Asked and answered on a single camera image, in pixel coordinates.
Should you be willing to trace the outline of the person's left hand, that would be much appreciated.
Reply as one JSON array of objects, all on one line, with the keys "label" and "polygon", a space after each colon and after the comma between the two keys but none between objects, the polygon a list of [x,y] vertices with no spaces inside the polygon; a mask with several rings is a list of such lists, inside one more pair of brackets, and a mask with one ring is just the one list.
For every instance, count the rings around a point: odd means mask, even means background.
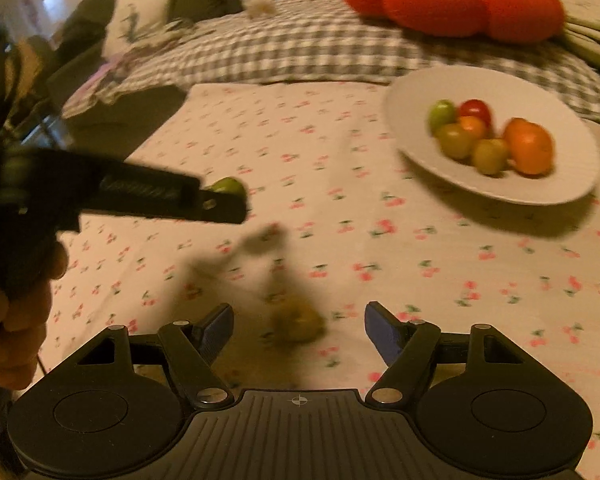
[{"label": "person's left hand", "polygon": [[44,263],[44,273],[23,296],[10,300],[0,289],[0,387],[23,390],[38,367],[38,350],[46,338],[53,303],[52,281],[68,268],[68,254],[59,240]]}]

